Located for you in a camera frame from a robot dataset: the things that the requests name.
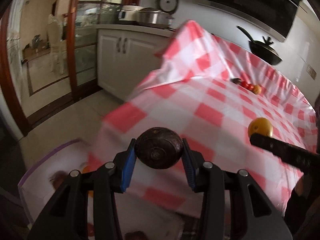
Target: wall outlet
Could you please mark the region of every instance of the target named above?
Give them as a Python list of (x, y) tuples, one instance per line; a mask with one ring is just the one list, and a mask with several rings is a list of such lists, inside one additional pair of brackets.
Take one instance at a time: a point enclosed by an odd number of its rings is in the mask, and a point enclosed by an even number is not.
[(316, 80), (317, 73), (316, 73), (316, 71), (311, 67), (310, 64), (307, 66), (307, 72), (308, 72), (309, 75), (313, 78), (313, 80)]

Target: small fruit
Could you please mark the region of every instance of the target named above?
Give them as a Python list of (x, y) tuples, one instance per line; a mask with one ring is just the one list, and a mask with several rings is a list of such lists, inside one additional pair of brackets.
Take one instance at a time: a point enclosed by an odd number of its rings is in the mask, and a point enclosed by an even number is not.
[(248, 126), (248, 136), (250, 137), (254, 133), (272, 137), (273, 126), (271, 122), (266, 118), (256, 118)]
[[(90, 166), (85, 166), (82, 170), (82, 173), (87, 173), (87, 172), (90, 172)], [(88, 191), (88, 196), (89, 197), (93, 197), (93, 190), (89, 190)]]
[(252, 85), (252, 84), (248, 84), (248, 88), (247, 88), (247, 90), (250, 90), (250, 91), (252, 91), (252, 89), (254, 88), (254, 85)]
[(248, 88), (249, 84), (246, 81), (242, 81), (242, 83), (240, 84), (243, 88)]
[(52, 186), (55, 190), (58, 189), (58, 187), (62, 184), (62, 182), (65, 180), (65, 178), (68, 176), (68, 174), (64, 171), (58, 171), (54, 175), (54, 179), (51, 180)]
[(87, 223), (88, 236), (94, 236), (94, 225)]
[(252, 92), (256, 95), (260, 94), (262, 92), (262, 88), (259, 85), (255, 85), (252, 89)]

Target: kitchen cabinet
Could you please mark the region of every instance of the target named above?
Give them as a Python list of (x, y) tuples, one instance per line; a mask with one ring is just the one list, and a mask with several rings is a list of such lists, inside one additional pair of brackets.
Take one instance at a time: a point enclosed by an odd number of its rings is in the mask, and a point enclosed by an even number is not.
[(131, 30), (99, 29), (98, 85), (126, 100), (132, 90), (160, 67), (154, 53), (164, 48), (169, 37)]

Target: sliding glass door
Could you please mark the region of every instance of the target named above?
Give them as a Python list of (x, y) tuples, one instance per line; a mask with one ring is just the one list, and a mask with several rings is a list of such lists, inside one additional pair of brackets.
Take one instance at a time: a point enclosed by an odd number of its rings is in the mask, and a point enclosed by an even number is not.
[(71, 0), (68, 14), (68, 66), (74, 100), (98, 90), (97, 24), (116, 24), (123, 4), (139, 0)]

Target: blue gripper pad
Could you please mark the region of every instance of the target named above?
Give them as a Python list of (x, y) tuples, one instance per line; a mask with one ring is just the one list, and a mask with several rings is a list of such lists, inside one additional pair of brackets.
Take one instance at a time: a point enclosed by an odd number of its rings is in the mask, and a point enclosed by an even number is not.
[(196, 188), (196, 170), (193, 167), (192, 161), (191, 161), (191, 150), (189, 148), (189, 145), (185, 139), (183, 139), (183, 154), (182, 154), (182, 163), (184, 172), (187, 176), (187, 181), (189, 187), (194, 191)]
[(137, 157), (134, 153), (134, 142), (132, 143), (132, 141), (131, 141), (127, 152), (128, 152), (128, 157), (127, 157), (127, 160), (125, 161), (125, 164), (122, 169), (122, 181), (120, 184), (120, 190), (122, 192), (125, 192), (126, 189), (130, 185), (134, 165), (135, 165), (136, 159), (137, 159)]

